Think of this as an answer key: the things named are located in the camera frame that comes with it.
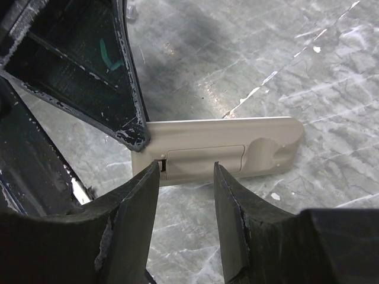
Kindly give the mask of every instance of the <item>gray floor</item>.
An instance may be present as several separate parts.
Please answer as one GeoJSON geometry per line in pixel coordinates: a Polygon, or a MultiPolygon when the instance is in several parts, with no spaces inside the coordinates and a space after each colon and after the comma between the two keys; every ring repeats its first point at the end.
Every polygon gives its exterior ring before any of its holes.
{"type": "MultiPolygon", "coordinates": [[[[292,213],[379,204],[375,0],[136,5],[130,41],[152,120],[294,116],[306,137],[293,170],[241,182],[292,213]]],[[[130,178],[125,147],[23,98],[86,186],[103,194],[130,178]]],[[[158,283],[223,283],[211,184],[160,189],[147,266],[158,283]]]]}

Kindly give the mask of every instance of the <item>marble floor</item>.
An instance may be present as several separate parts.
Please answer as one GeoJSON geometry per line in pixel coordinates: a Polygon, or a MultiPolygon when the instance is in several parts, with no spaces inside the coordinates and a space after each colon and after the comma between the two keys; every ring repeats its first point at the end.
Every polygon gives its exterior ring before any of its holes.
{"type": "MultiPolygon", "coordinates": [[[[293,169],[242,179],[292,213],[379,204],[375,0],[136,0],[129,36],[150,119],[290,115],[306,136],[293,169]]],[[[115,140],[24,93],[87,187],[131,177],[115,140]]],[[[223,283],[213,186],[160,189],[147,267],[158,283],[223,283]]]]}

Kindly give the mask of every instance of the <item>white paint chip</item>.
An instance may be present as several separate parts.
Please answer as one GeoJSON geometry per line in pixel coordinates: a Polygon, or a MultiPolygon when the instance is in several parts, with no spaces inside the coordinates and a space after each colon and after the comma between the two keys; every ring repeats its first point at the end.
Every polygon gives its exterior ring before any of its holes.
{"type": "Polygon", "coordinates": [[[314,52],[316,52],[316,53],[320,53],[320,51],[321,51],[321,47],[319,47],[319,46],[314,46],[314,47],[313,47],[313,50],[314,50],[314,52]]]}
{"type": "Polygon", "coordinates": [[[280,196],[277,195],[276,193],[272,193],[271,197],[274,198],[275,200],[280,200],[280,196]]]}

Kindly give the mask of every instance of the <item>beige plastic panel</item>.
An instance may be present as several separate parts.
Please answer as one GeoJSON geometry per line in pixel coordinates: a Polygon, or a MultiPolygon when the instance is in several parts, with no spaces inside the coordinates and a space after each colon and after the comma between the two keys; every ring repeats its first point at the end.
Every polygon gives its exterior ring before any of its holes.
{"type": "Polygon", "coordinates": [[[131,152],[133,175],[154,159],[164,160],[161,186],[212,180],[214,162],[236,177],[285,172],[293,165],[304,135],[301,122],[290,117],[147,125],[151,141],[140,153],[131,152]]]}

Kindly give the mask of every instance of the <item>green mark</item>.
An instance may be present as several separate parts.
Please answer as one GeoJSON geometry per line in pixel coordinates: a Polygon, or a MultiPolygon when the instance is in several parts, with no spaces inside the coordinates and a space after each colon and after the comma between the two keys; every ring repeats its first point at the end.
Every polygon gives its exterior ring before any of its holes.
{"type": "Polygon", "coordinates": [[[115,71],[120,66],[124,65],[123,61],[120,59],[116,63],[112,63],[112,61],[109,59],[107,48],[105,47],[105,42],[103,39],[100,39],[100,51],[101,51],[101,57],[104,61],[104,63],[107,65],[107,67],[111,71],[115,71]]]}

